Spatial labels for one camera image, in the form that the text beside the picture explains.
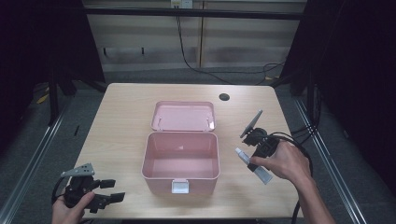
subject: hand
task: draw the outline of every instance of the hand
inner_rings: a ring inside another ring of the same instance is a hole
[[[78,224],[84,216],[84,208],[94,196],[93,192],[86,193],[72,208],[64,204],[64,196],[59,197],[52,206],[52,224]]]
[[[309,160],[295,146],[280,141],[276,152],[269,158],[251,157],[250,162],[264,166],[280,178],[288,179],[296,187],[301,180],[310,178]]]

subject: wrist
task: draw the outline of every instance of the wrist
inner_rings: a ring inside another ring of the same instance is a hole
[[[311,191],[317,188],[315,180],[311,176],[299,177],[292,180],[291,183],[297,189],[298,192]]]

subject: box lid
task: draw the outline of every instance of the box lid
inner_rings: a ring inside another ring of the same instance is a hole
[[[211,132],[216,127],[210,102],[160,101],[156,104],[151,128],[168,132]]]

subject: wall outlet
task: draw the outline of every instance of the wall outlet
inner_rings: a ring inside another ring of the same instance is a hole
[[[171,0],[171,8],[181,8],[181,0]]]
[[[181,0],[181,8],[192,8],[192,0]]]

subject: left hand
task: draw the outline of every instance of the left hand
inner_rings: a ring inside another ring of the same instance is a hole
[[[84,208],[94,196],[93,192],[86,193],[72,208],[64,204],[64,196],[59,197],[52,205],[52,224],[78,224],[84,216]]]

